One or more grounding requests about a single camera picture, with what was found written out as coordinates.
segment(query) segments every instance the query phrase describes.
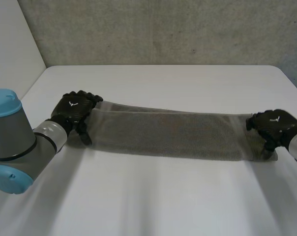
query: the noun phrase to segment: tabletop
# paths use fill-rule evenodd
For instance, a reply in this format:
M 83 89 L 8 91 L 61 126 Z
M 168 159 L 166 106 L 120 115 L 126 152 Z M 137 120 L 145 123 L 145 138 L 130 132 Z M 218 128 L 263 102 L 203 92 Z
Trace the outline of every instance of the tabletop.
M 32 127 L 64 93 L 120 104 L 297 118 L 297 88 L 276 67 L 48 68 L 22 100 Z M 0 236 L 297 236 L 297 162 L 210 161 L 64 147 L 24 194 L 0 192 Z

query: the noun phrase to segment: robotic hand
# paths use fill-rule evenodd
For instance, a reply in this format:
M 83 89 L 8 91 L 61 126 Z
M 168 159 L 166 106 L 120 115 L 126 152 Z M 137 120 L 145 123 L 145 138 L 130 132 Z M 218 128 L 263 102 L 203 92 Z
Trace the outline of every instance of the robotic hand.
M 91 144 L 86 118 L 103 101 L 79 91 L 65 94 L 51 114 L 34 130 L 15 92 L 0 89 L 0 190 L 24 193 L 75 130 L 85 145 Z
M 283 146 L 297 161 L 297 119 L 283 110 L 254 114 L 246 121 L 247 130 L 255 129 L 265 139 L 265 151 Z
M 59 123 L 69 135 L 71 130 L 75 130 L 83 144 L 91 145 L 92 141 L 87 133 L 86 118 L 98 102 L 103 99 L 96 95 L 84 91 L 71 92 L 63 95 L 51 114 L 51 121 Z

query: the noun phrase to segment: folded towel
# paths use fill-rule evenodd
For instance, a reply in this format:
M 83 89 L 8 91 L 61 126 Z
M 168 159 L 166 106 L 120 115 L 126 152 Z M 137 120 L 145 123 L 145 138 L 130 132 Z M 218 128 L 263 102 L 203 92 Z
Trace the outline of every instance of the folded towel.
M 88 119 L 95 150 L 227 161 L 265 161 L 265 141 L 246 130 L 251 114 L 227 115 L 133 107 L 100 102 Z M 72 132 L 68 145 L 84 147 Z M 276 152 L 268 161 L 277 160 Z

